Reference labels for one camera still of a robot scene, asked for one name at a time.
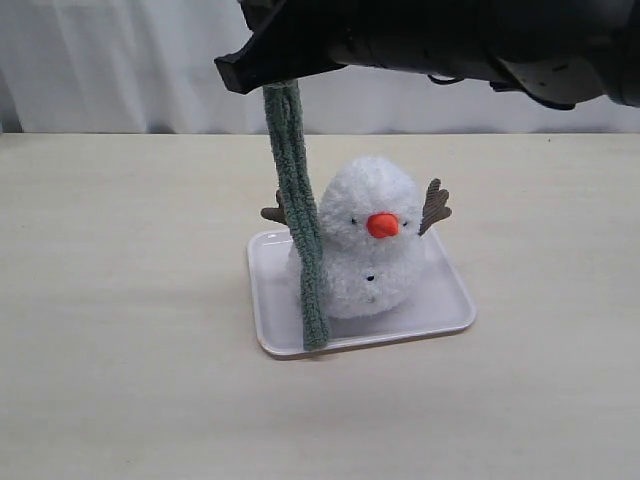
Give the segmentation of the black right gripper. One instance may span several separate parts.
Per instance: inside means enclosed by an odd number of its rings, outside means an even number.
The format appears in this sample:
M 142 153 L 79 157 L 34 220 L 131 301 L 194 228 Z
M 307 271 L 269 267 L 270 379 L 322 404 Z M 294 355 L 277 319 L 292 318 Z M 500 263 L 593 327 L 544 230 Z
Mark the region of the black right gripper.
M 465 79 L 528 83 L 530 73 L 499 55 L 506 1 L 354 1 L 331 19 L 274 19 L 214 65 L 227 90 L 350 66 L 409 72 L 437 83 Z

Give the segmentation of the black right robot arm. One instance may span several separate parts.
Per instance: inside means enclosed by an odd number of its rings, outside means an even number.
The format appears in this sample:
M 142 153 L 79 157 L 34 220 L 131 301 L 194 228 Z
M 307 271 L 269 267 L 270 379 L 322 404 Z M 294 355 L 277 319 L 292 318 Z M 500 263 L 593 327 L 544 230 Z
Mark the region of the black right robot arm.
M 244 1 L 249 40 L 217 57 L 225 87 L 349 66 L 408 72 L 436 84 L 482 81 L 550 109 L 599 97 L 639 103 L 635 1 Z

